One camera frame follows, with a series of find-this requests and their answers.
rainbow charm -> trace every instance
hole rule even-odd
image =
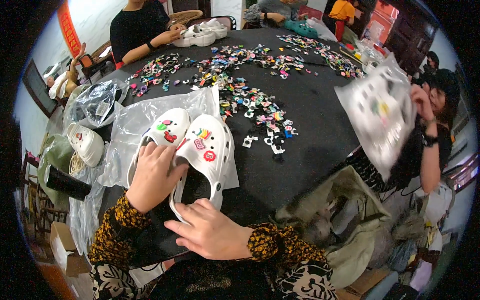
[[[197,136],[201,139],[208,139],[208,137],[212,134],[211,131],[208,131],[207,129],[202,129],[200,128],[200,131],[197,133]]]

hand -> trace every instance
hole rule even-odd
[[[157,146],[154,142],[140,148],[137,170],[125,194],[139,212],[144,214],[162,202],[188,169],[188,165],[183,164],[167,175],[174,153],[175,147]]]
[[[430,105],[430,98],[425,89],[430,89],[428,84],[422,89],[420,86],[413,84],[410,92],[410,99],[417,104],[417,113],[426,121],[433,119],[433,111]]]
[[[180,38],[181,29],[167,30],[156,37],[150,42],[153,47],[159,47],[160,45],[170,44]]]
[[[86,43],[82,43],[82,46],[80,47],[80,52],[78,53],[77,56],[75,56],[74,60],[79,60],[80,57],[82,57],[83,55],[85,55],[85,48],[87,47],[87,44]]]
[[[277,12],[269,12],[267,17],[271,20],[274,20],[277,23],[281,23],[285,21],[285,17]]]
[[[251,257],[247,244],[253,229],[242,227],[216,210],[208,199],[186,206],[176,203],[178,213],[189,224],[170,220],[165,227],[182,236],[177,245],[206,259],[228,260]]]
[[[183,24],[173,24],[172,26],[170,26],[170,30],[177,30],[177,29],[180,29],[180,30],[187,30],[187,28],[183,25]]]
[[[299,14],[299,20],[300,20],[300,21],[307,19],[307,18],[305,18],[305,17],[308,18],[308,12]]]

leopard print sleeve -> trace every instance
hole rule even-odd
[[[149,219],[133,208],[123,193],[117,200],[117,205],[105,212],[102,225],[95,233],[95,242],[90,247],[88,258],[91,264],[105,263],[128,270],[135,249],[130,240],[115,239],[117,233],[114,228],[118,225],[114,222],[127,228],[143,229],[149,224]]]
[[[247,245],[252,253],[252,260],[265,261],[275,258],[285,267],[312,260],[322,262],[329,268],[324,256],[325,250],[301,240],[291,226],[278,229],[274,224],[263,223],[248,227],[253,229]]]

black t-shirt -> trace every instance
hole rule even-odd
[[[440,157],[440,171],[447,164],[448,157],[452,152],[452,139],[450,132],[442,125],[438,129],[438,150]],[[420,117],[417,116],[415,128],[410,133],[400,157],[392,168],[389,183],[394,183],[398,190],[408,186],[410,180],[420,175],[421,159],[423,155],[423,138]]]
[[[120,11],[110,25],[110,42],[115,62],[121,62],[128,51],[165,32],[169,20],[158,0],[147,0],[137,11]]]

wooden stick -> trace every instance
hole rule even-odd
[[[350,57],[350,58],[353,59],[354,61],[358,62],[359,64],[362,64],[362,62],[361,62],[358,58],[356,58],[355,56],[352,56],[352,55],[346,53],[345,51],[343,51],[342,47],[340,47],[340,52],[342,52],[343,54],[347,55],[348,57]]]

